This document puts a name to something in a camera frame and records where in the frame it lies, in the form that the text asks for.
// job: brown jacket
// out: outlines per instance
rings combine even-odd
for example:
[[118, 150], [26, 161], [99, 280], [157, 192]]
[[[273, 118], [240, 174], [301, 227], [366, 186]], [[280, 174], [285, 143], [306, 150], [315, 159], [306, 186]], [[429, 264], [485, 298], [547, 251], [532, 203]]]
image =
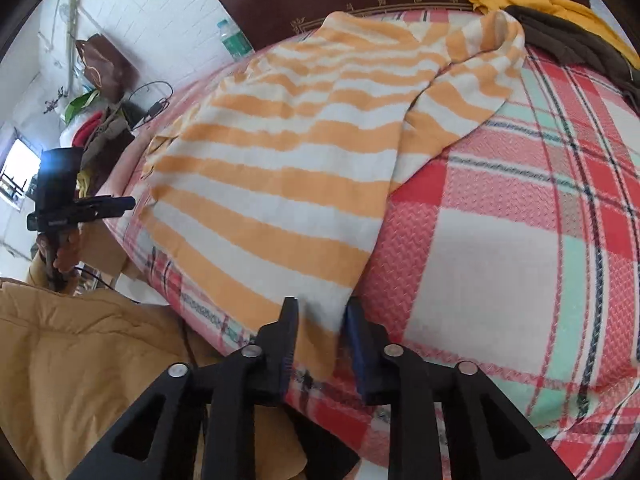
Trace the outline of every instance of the brown jacket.
[[[0, 427], [35, 480], [64, 480], [169, 365], [187, 359], [178, 317], [110, 290], [70, 297], [0, 280]], [[216, 361], [195, 333], [200, 365]], [[256, 410], [258, 479], [286, 480], [306, 458], [284, 412]]]

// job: red plaid blanket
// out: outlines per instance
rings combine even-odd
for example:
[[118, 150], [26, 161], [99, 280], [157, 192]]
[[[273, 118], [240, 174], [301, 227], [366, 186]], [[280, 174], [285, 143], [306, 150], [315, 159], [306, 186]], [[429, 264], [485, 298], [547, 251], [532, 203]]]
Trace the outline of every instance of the red plaid blanket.
[[[436, 10], [385, 19], [458, 18]], [[180, 92], [149, 127], [159, 132], [233, 70]], [[522, 87], [498, 114], [391, 197], [357, 290], [393, 341], [440, 364], [478, 363], [581, 479], [611, 475], [640, 430], [639, 166], [640, 121], [620, 92], [530, 49]], [[138, 222], [139, 179], [127, 190], [136, 210], [109, 222], [116, 238], [213, 346], [243, 346], [252, 334]], [[389, 410], [361, 404], [345, 354], [325, 383], [296, 368], [287, 400], [385, 465]]]

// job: plastic bottle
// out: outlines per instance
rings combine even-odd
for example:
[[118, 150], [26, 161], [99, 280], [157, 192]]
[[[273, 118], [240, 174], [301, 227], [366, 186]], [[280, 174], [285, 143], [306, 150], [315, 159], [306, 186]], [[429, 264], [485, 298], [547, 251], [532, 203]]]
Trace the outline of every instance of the plastic bottle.
[[220, 31], [220, 41], [222, 41], [222, 44], [235, 60], [254, 53], [254, 49], [246, 36], [234, 22], [222, 20], [218, 23], [218, 29]]

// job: red cloth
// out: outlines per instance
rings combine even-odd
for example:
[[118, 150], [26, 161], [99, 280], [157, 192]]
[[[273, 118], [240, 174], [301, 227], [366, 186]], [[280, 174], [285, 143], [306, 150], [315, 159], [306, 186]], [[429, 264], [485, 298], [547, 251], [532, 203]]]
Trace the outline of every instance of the red cloth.
[[74, 135], [74, 140], [71, 141], [71, 145], [74, 148], [84, 148], [86, 142], [91, 137], [91, 134], [95, 131], [95, 129], [100, 126], [100, 122], [102, 121], [102, 112], [96, 112], [93, 114], [87, 122], [85, 122], [80, 129]]

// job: silver rivet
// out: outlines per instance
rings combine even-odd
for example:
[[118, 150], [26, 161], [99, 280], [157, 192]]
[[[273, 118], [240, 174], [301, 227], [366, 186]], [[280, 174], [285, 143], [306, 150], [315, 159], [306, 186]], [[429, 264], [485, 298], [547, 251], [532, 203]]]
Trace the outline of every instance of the silver rivet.
[[400, 345], [387, 345], [385, 346], [385, 354], [389, 357], [400, 357], [404, 353], [404, 348]]
[[462, 361], [458, 365], [458, 370], [460, 370], [461, 374], [475, 375], [478, 372], [478, 367], [476, 366], [475, 363], [472, 363], [471, 361]]
[[189, 371], [189, 367], [182, 363], [176, 363], [169, 368], [169, 375], [171, 377], [184, 377]]
[[244, 357], [258, 357], [262, 354], [262, 348], [260, 348], [258, 345], [249, 345], [249, 346], [245, 346], [242, 349], [242, 355]]

